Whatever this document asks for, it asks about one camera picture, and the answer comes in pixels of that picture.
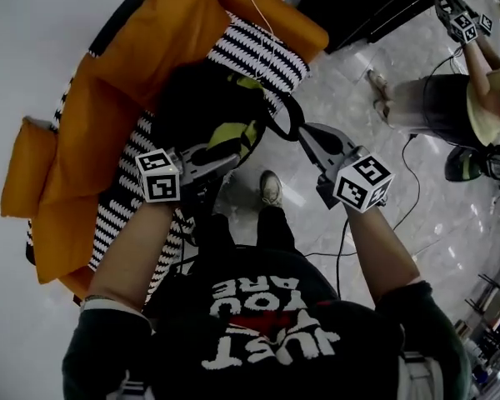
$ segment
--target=orange sofa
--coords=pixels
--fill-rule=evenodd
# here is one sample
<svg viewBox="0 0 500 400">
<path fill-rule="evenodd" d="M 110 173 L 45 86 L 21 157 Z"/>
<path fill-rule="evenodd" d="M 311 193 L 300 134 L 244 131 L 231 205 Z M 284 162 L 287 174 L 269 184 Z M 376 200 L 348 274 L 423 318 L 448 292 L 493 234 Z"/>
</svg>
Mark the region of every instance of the orange sofa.
<svg viewBox="0 0 500 400">
<path fill-rule="evenodd" d="M 327 46 L 326 32 L 295 8 L 255 2 L 275 35 L 305 62 Z M 228 27 L 226 11 L 267 28 L 250 0 L 144 0 L 99 57 L 87 53 L 80 62 L 58 133 L 23 120 L 1 212 L 31 218 L 40 283 L 58 278 L 85 297 L 98 194 L 110 186 L 141 112 L 155 109 L 176 66 L 207 56 Z"/>
</svg>

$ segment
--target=person in beige shirt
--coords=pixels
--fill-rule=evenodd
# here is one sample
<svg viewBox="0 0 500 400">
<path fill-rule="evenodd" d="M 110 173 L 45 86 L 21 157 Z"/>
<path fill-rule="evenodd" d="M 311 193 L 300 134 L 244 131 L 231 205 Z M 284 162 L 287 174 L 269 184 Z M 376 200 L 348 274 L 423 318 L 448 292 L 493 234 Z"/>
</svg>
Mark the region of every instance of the person in beige shirt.
<svg viewBox="0 0 500 400">
<path fill-rule="evenodd" d="M 500 57 L 480 34 L 463 46 L 469 75 L 434 75 L 390 87 L 369 70 L 370 83 L 381 93 L 374 103 L 391 127 L 421 133 L 467 148 L 500 144 Z M 483 68 L 480 53 L 492 71 Z"/>
</svg>

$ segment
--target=white wall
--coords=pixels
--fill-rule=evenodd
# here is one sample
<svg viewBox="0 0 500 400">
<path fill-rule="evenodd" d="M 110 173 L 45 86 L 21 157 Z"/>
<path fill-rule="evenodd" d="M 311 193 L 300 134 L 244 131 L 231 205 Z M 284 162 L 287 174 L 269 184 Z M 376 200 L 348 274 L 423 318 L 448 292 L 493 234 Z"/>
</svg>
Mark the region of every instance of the white wall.
<svg viewBox="0 0 500 400">
<path fill-rule="evenodd" d="M 23 115 L 49 119 L 83 52 L 122 0 L 0 0 L 0 194 Z M 78 317 L 59 283 L 39 286 L 26 222 L 0 218 L 0 400 L 59 399 Z"/>
</svg>

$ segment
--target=beige shirt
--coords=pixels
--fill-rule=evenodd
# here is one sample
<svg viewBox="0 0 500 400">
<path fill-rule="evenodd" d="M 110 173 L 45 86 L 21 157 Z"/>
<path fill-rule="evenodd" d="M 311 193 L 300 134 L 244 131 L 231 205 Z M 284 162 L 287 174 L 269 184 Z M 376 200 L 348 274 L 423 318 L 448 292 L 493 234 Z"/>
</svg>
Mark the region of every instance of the beige shirt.
<svg viewBox="0 0 500 400">
<path fill-rule="evenodd" d="M 491 88 L 500 91 L 500 69 L 490 72 L 487 78 Z M 500 144 L 500 117 L 480 105 L 471 83 L 467 87 L 467 110 L 472 129 L 480 142 L 485 146 Z"/>
</svg>

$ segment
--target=white cable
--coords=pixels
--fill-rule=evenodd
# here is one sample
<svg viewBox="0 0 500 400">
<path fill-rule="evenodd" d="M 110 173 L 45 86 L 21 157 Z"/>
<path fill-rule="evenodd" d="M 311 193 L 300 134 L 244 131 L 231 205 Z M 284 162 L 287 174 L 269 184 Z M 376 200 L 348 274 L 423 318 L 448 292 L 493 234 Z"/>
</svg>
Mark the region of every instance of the white cable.
<svg viewBox="0 0 500 400">
<path fill-rule="evenodd" d="M 252 2 L 253 6 L 256 8 L 259 15 L 261 15 L 262 20 L 265 21 L 265 23 L 267 24 L 267 27 L 270 30 L 270 35 L 271 35 L 271 39 L 272 39 L 272 56 L 270 58 L 270 62 L 268 63 L 267 69 L 260 76 L 258 76 L 258 66 L 259 66 L 259 63 L 261 61 L 261 55 L 257 56 L 257 65 L 256 65 L 256 70 L 254 72 L 254 76 L 255 76 L 256 80 L 259 80 L 261 77 L 263 77 L 268 72 L 270 66 L 273 64 L 274 48 L 276 47 L 276 37 L 274 36 L 273 28 L 270 26 L 270 23 L 268 23 L 267 19 L 262 14 L 262 12 L 259 10 L 259 7 L 256 4 L 256 2 L 254 2 L 254 0 L 250 0 L 250 1 Z M 265 53 L 265 47 L 263 46 L 263 43 L 264 43 L 263 36 L 261 36 L 261 49 L 262 49 L 262 52 Z"/>
</svg>

